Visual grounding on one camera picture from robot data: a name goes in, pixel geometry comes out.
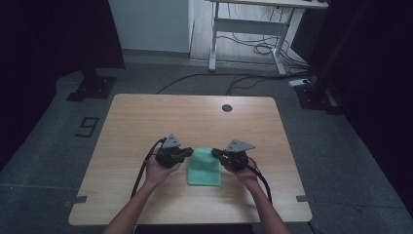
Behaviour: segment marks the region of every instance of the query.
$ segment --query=table leg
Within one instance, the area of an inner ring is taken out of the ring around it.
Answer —
[[[209,71],[215,71],[215,64],[216,64],[216,24],[218,22],[218,10],[219,10],[219,3],[216,3],[215,7],[215,16],[213,18],[213,28],[212,28],[212,45],[210,45],[210,52],[209,52]]]
[[[292,16],[294,14],[294,10],[295,10],[294,8],[290,8],[288,18],[285,21],[283,29],[282,29],[282,35],[281,35],[281,38],[279,40],[279,43],[277,43],[276,49],[273,50],[273,57],[274,57],[274,60],[276,61],[277,69],[279,70],[280,75],[285,75],[286,74],[284,66],[282,64],[281,51],[282,51],[282,44],[285,40],[286,33],[288,32],[289,25],[291,23],[291,19],[292,19]]]

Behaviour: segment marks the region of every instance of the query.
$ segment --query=wall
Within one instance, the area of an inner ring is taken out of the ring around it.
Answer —
[[[122,49],[189,53],[193,0],[109,0]]]

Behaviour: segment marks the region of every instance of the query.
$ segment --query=wooden tabletop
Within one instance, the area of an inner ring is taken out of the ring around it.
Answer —
[[[233,110],[223,111],[224,104]],[[234,138],[255,144],[247,154],[267,179],[282,219],[312,218],[308,203],[296,200],[305,193],[272,98],[116,95],[78,193],[87,202],[74,204],[69,222],[109,223],[129,200],[149,149],[169,134],[181,147],[225,149]],[[221,187],[188,186],[187,162],[152,194],[138,223],[259,221],[251,196],[232,174],[222,170]]]
[[[318,0],[304,1],[304,0],[207,0],[209,2],[219,3],[236,3],[247,5],[264,5],[264,6],[277,6],[288,8],[313,8],[313,9],[326,9],[328,4],[319,2]]]

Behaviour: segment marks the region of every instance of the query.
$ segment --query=human hand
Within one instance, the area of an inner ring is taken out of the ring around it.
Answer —
[[[253,159],[249,158],[248,164],[256,170],[256,163],[255,161],[253,161]],[[257,175],[248,168],[244,168],[239,172],[234,173],[234,175],[237,177],[238,181],[242,183],[248,190],[251,190],[255,185],[259,185]]]
[[[146,179],[145,184],[157,187],[163,183],[168,176],[176,172],[180,167],[180,164],[174,165],[171,169],[164,168],[155,159],[155,155],[152,155],[146,165]]]

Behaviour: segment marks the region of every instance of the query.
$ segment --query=green cloth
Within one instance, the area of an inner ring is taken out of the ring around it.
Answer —
[[[218,159],[212,156],[211,150],[211,148],[194,149],[188,162],[188,185],[222,185],[221,164]]]

